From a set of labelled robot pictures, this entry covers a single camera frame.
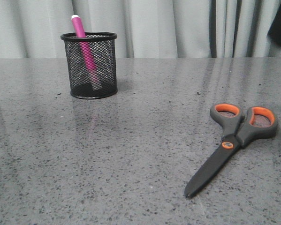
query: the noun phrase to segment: scissors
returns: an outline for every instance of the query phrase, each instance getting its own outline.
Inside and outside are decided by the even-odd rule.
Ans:
[[[275,114],[261,106],[249,108],[245,116],[236,105],[216,104],[210,115],[223,128],[222,142],[186,185],[186,198],[199,193],[240,148],[256,139],[274,137],[278,130]]]

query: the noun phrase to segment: granite countertop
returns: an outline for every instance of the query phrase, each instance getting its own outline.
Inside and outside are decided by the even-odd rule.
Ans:
[[[0,59],[0,225],[281,224],[281,58],[117,59],[118,93],[70,96],[65,59]],[[193,199],[215,103],[273,109]]]

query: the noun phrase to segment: pen holder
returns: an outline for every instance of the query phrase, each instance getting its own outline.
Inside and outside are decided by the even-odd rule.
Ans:
[[[62,34],[68,63],[70,94],[76,98],[96,99],[117,92],[115,33],[86,32]]]

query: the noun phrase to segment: pink marker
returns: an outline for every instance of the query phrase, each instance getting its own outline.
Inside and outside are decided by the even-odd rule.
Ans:
[[[78,38],[85,38],[85,31],[82,25],[81,18],[78,15],[73,15],[71,17],[71,21],[73,23],[73,26],[76,31],[76,36]],[[97,76],[97,66],[95,65],[95,62],[93,60],[93,56],[91,53],[90,46],[87,42],[80,42],[80,47],[82,50],[82,54],[84,57],[85,65],[88,70],[88,72],[91,75],[91,83],[92,83],[92,88],[94,90],[99,90],[102,88],[101,82]]]

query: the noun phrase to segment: curtain fold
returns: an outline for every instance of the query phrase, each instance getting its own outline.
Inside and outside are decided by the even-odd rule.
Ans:
[[[281,57],[281,0],[0,0],[0,58],[65,58],[63,33],[115,32],[117,58]]]

